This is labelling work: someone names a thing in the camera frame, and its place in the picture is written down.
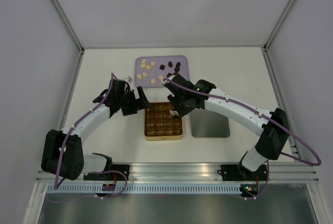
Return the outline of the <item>gold chocolate box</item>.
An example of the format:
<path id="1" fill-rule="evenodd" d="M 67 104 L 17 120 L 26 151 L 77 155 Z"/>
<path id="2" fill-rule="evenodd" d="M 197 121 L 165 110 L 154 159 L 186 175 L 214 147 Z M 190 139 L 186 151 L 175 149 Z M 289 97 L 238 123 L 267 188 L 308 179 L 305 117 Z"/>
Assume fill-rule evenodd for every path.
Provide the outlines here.
<path id="1" fill-rule="evenodd" d="M 145 109 L 144 136 L 147 141 L 177 141 L 183 138 L 182 118 L 174 119 L 169 102 L 152 103 L 151 109 Z"/>

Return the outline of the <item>right aluminium frame post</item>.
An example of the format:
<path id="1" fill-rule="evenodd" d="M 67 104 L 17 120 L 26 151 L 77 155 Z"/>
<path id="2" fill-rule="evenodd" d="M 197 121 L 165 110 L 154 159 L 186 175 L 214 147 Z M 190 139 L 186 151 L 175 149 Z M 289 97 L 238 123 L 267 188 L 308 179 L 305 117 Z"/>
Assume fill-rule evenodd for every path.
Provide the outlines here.
<path id="1" fill-rule="evenodd" d="M 297 0 L 288 0 L 287 4 L 283 8 L 280 16 L 278 17 L 277 22 L 275 23 L 270 35 L 268 36 L 266 42 L 262 46 L 262 49 L 267 52 L 270 46 L 272 45 L 276 35 L 278 34 L 280 28 L 283 26 L 284 22 L 286 21 L 288 15 L 292 11 L 294 5 L 296 4 Z"/>

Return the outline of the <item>aluminium frame post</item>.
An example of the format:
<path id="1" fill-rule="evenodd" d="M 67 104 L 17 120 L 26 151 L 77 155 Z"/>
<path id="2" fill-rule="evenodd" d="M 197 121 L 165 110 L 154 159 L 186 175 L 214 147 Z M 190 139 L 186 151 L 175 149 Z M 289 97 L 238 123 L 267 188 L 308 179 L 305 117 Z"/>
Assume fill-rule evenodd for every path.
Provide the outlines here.
<path id="1" fill-rule="evenodd" d="M 73 41 L 74 45 L 78 49 L 79 53 L 82 54 L 85 51 L 85 49 L 84 49 L 83 45 L 81 44 L 77 34 L 75 33 L 75 30 L 74 30 L 72 24 L 70 23 L 63 7 L 61 6 L 61 3 L 59 2 L 59 0 L 50 0 L 50 2 L 52 4 L 52 6 L 54 7 L 57 15 L 59 16 L 67 33 L 69 34 L 71 40 Z"/>
<path id="2" fill-rule="evenodd" d="M 278 17 L 277 22 L 275 23 L 270 35 L 268 36 L 266 42 L 262 46 L 262 49 L 267 52 L 270 46 L 272 45 L 276 35 L 278 34 L 280 28 L 283 26 L 284 22 L 286 21 L 288 15 L 292 11 L 294 5 L 296 4 L 297 0 L 288 0 L 287 4 L 283 8 L 280 16 Z"/>

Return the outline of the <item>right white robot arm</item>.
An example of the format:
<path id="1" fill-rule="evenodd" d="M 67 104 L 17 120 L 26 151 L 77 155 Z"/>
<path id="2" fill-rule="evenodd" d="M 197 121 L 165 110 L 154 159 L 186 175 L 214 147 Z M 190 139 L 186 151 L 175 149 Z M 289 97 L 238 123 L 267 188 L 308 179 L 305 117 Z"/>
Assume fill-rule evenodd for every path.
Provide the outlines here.
<path id="1" fill-rule="evenodd" d="M 258 136 L 256 144 L 237 165 L 240 178 L 250 180 L 261 165 L 280 157 L 289 138 L 289 124 L 282 109 L 256 108 L 238 101 L 205 80 L 193 84 L 181 75 L 172 75 L 164 78 L 162 84 L 171 92 L 168 100 L 179 116 L 183 117 L 194 109 L 208 110 L 241 124 Z"/>

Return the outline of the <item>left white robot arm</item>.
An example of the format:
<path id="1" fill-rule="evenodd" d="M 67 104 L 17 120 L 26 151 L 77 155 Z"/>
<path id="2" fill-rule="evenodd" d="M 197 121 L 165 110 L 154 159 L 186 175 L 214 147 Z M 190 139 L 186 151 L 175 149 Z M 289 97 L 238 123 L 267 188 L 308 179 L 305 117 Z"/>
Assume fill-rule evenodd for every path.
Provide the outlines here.
<path id="1" fill-rule="evenodd" d="M 85 155 L 84 142 L 118 111 L 127 116 L 150 108 L 152 104 L 142 87 L 131 89 L 127 81 L 113 78 L 82 117 L 68 127 L 47 133 L 42 171 L 55 175 L 56 179 L 76 180 L 80 174 L 96 174 L 101 180 L 109 180 L 113 176 L 112 158 L 101 153 Z"/>

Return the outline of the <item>left aluminium frame post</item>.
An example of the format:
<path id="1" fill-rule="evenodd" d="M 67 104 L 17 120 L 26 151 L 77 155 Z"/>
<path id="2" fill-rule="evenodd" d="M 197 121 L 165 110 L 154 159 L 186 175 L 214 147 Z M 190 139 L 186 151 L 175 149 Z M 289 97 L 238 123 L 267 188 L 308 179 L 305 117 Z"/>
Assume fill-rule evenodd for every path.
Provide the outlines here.
<path id="1" fill-rule="evenodd" d="M 70 23 L 63 7 L 61 6 L 61 3 L 59 2 L 59 0 L 50 0 L 50 2 L 52 4 L 52 6 L 54 7 L 57 15 L 59 16 L 67 33 L 69 34 L 71 40 L 73 41 L 74 45 L 78 49 L 79 53 L 82 54 L 85 51 L 85 49 L 84 49 L 83 45 L 81 44 L 77 34 L 75 33 L 75 30 L 74 30 L 72 24 Z"/>

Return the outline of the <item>silver tin lid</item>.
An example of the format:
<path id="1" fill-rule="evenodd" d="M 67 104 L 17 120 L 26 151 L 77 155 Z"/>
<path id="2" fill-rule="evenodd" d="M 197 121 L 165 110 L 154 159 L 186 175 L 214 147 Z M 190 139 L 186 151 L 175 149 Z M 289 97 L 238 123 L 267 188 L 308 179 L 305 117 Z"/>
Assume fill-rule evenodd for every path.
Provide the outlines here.
<path id="1" fill-rule="evenodd" d="M 190 114 L 191 134 L 195 138 L 228 138 L 228 118 L 216 112 L 194 109 Z"/>

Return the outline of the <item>aluminium mounting rail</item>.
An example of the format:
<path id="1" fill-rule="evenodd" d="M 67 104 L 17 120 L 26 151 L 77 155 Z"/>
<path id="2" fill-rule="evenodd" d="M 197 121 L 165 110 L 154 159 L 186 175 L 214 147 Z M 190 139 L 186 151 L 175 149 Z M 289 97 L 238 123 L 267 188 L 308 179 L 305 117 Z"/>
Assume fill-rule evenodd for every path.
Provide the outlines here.
<path id="1" fill-rule="evenodd" d="M 130 181 L 245 181 L 235 163 L 133 163 L 126 164 Z M 257 173 L 271 183 L 318 183 L 315 168 L 299 162 L 264 164 Z"/>

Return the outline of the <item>purple plastic tray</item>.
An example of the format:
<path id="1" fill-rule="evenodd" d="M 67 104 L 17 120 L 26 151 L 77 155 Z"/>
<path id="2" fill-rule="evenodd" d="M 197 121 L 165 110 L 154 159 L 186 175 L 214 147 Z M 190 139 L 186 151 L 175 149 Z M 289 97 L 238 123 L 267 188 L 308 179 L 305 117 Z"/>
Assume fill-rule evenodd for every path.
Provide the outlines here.
<path id="1" fill-rule="evenodd" d="M 150 70 L 146 70 L 145 68 L 140 68 L 141 60 L 146 59 L 145 65 L 150 65 L 152 61 L 156 63 L 154 67 L 151 67 Z M 168 62 L 172 62 L 173 66 L 170 68 L 168 66 Z M 178 73 L 174 72 L 176 68 L 176 64 L 180 62 L 180 71 Z M 165 65 L 164 70 L 160 70 L 159 67 L 161 65 Z M 141 80 L 137 79 L 137 75 L 142 73 L 147 73 L 147 77 L 142 77 Z M 162 81 L 158 79 L 158 76 L 162 75 L 164 78 L 167 77 L 168 73 L 172 73 L 173 75 L 180 74 L 186 80 L 189 80 L 189 69 L 188 69 L 188 62 L 187 58 L 183 55 L 172 55 L 172 56 L 150 56 L 150 57 L 139 57 L 135 61 L 135 86 L 141 86 L 142 88 L 158 88 L 162 87 Z M 155 84 L 151 84 L 150 81 L 152 79 L 156 80 Z"/>

